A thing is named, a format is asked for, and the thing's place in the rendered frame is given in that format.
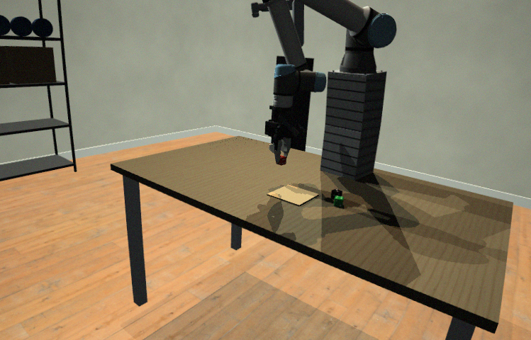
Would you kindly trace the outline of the green die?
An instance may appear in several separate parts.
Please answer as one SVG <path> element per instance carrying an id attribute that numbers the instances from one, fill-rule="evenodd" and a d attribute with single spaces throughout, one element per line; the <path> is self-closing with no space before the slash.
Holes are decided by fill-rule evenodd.
<path id="1" fill-rule="evenodd" d="M 334 206 L 342 207 L 344 197 L 342 196 L 335 196 Z"/>

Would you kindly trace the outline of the tan mat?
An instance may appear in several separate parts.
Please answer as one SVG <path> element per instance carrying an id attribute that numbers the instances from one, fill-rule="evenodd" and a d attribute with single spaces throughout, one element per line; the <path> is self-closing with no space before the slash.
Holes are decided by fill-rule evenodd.
<path id="1" fill-rule="evenodd" d="M 302 188 L 297 188 L 295 186 L 286 185 L 282 188 L 279 188 L 271 193 L 267 194 L 268 196 L 278 198 L 280 200 L 292 203 L 294 205 L 300 206 L 309 200 L 319 196 L 319 194 L 304 190 Z"/>

